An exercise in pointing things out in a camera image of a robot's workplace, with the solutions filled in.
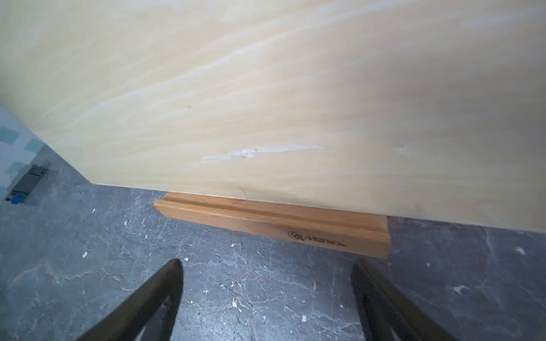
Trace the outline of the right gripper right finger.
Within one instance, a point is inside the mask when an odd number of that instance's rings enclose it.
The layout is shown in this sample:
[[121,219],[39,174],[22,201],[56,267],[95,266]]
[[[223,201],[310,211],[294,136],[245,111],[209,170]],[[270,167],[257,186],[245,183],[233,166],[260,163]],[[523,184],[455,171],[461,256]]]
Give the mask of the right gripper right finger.
[[423,313],[380,271],[359,258],[351,285],[366,340],[455,340]]

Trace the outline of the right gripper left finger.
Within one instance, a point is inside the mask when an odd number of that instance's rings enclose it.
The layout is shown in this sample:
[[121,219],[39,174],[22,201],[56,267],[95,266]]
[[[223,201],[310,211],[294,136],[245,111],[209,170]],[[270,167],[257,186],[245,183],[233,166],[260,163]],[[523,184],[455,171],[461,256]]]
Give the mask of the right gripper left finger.
[[182,294],[182,262],[172,259],[78,339],[170,340]]

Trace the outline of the wooden easel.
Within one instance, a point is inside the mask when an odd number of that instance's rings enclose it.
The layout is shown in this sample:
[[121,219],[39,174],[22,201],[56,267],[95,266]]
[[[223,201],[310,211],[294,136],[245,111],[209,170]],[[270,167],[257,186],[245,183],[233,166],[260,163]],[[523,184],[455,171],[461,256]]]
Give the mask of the wooden easel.
[[385,259],[392,247],[384,215],[183,193],[154,206],[175,220],[363,256]]

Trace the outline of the plywood board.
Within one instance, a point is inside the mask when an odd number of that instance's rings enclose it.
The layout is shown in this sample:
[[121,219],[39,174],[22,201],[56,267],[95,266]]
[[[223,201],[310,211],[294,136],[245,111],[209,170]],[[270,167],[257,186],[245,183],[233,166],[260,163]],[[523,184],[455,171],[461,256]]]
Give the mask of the plywood board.
[[3,1],[1,105],[96,184],[545,230],[544,1]]

